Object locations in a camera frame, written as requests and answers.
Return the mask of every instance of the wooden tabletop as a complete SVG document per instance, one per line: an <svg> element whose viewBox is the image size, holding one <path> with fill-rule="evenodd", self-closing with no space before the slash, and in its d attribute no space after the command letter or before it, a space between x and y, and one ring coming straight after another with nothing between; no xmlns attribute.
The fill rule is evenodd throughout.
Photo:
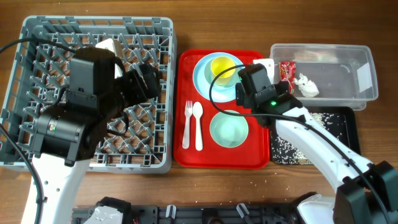
<svg viewBox="0 0 398 224"><path fill-rule="evenodd" d="M188 49L257 50L275 43L353 44L370 47L379 98L356 112L361 150L375 163L398 167L397 1L119 1L0 0L0 45L15 40L31 15L162 16L174 22L178 54ZM0 55L0 105L16 48ZM19 223L30 174L0 168L0 223ZM261 170L187 169L173 162L164 175L87 173L76 206L105 196L136 205L235 205L285 202L309 191L333 195L314 166Z"/></svg>

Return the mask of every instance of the red placemat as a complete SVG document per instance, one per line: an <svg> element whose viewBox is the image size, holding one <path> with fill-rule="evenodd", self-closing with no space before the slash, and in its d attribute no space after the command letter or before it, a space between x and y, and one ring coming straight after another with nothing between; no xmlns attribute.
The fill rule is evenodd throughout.
<svg viewBox="0 0 398 224"><path fill-rule="evenodd" d="M177 99L174 119L174 159L186 167L226 168L226 169L260 169L269 162L269 131L257 124L253 117L245 117L249 125L247 139L238 147L225 148L214 142L210 135L211 119L218 111L210 100L202 97L193 85L193 69L204 56L214 52L226 52L236 56L242 63L252 63L253 59L264 58L259 52L247 50L188 50L181 54L178 62ZM196 120L192 115L190 120L190 146L182 147L185 128L185 103L192 100L203 106L201 131L203 150L195 149ZM223 110L235 110L239 113L250 113L249 109L236 106L236 101L217 103Z"/></svg>

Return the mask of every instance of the transparent container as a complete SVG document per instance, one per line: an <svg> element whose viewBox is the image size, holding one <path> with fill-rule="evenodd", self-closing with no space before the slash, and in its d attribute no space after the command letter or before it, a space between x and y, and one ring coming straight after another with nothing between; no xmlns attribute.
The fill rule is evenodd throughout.
<svg viewBox="0 0 398 224"><path fill-rule="evenodd" d="M295 85L294 95L305 106L349 106L363 110L379 96L372 53L367 46L335 44L274 44L274 82L280 80L279 62L296 62L300 73L315 82L319 95L307 98Z"/></svg>

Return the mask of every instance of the red snack packet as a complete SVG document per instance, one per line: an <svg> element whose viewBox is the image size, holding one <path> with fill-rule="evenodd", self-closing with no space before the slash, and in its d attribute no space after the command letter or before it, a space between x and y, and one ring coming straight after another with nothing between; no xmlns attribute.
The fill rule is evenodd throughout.
<svg viewBox="0 0 398 224"><path fill-rule="evenodd" d="M296 72L295 62L279 62L279 75L281 81L289 82L289 93L294 92L294 73Z"/></svg>

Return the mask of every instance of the plastic bin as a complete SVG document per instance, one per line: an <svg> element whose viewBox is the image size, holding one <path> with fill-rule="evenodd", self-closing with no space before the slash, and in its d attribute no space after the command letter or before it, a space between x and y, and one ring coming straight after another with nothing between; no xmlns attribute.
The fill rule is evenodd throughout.
<svg viewBox="0 0 398 224"><path fill-rule="evenodd" d="M108 128L126 136L107 136L91 160L92 171L165 173L172 163L173 89L177 39L173 22L164 17L30 16L19 38L36 36L74 48L95 46L113 38L123 46L126 70L150 63L161 73L160 97L126 109L129 124L114 119ZM47 44L19 44L2 107L0 122L27 153L33 122L69 82L73 54ZM14 149L0 141L0 166L26 170Z"/></svg>
<svg viewBox="0 0 398 224"><path fill-rule="evenodd" d="M366 102L379 96L372 53L367 46L334 44L274 44L274 81L279 82L281 61L296 62L295 76L306 75L320 94L303 97L295 86L295 96L305 106L349 106L363 110Z"/></svg>

